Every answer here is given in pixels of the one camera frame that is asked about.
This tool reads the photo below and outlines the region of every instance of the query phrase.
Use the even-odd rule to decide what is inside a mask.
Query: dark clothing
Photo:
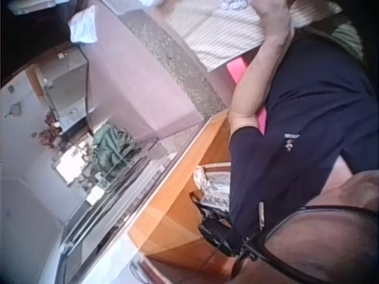
[[[338,46],[318,37],[293,43],[266,109],[264,136],[243,127],[230,140],[230,219],[244,237],[258,229],[260,201],[266,225],[272,225],[320,193],[339,155],[352,173],[379,166],[374,91]]]

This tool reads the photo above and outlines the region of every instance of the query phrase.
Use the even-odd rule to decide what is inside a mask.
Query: person
[[[316,35],[293,41],[286,0],[252,0],[265,40],[229,111],[229,218],[243,238],[353,175],[377,170],[378,102],[359,63]],[[257,113],[265,104],[266,130]]]
[[[240,258],[229,284],[378,283],[378,204],[379,171],[361,172],[324,191],[307,204],[322,210],[301,210],[269,229],[262,242],[269,255]],[[270,254],[284,264],[263,261]],[[287,265],[296,271],[283,270]]]

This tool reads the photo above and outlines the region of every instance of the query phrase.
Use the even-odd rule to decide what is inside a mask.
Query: wooden panel
[[[25,69],[25,73],[38,99],[44,99],[43,90],[36,74],[36,66],[32,64],[31,66]]]
[[[198,232],[201,215],[189,193],[197,190],[192,179],[197,165],[230,161],[226,117],[227,113],[221,112],[211,119],[129,229],[129,237],[141,253],[195,270],[214,252]],[[229,264],[226,256],[216,253],[204,271],[228,274]]]

